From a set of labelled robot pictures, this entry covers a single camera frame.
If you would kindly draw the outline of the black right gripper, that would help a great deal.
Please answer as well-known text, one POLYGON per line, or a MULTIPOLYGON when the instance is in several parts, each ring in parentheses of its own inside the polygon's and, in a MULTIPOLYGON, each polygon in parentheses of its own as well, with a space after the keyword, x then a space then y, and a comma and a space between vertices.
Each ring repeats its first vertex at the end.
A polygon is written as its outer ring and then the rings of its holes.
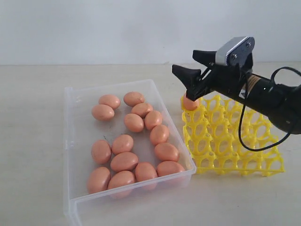
POLYGON ((247 57, 240 67, 215 63, 216 51, 193 50, 192 58, 211 70, 203 79, 200 69, 172 65, 172 73, 186 88, 186 97, 197 100, 217 91, 265 115, 278 129, 292 134, 301 132, 301 88, 276 84, 252 73, 253 60, 247 57))

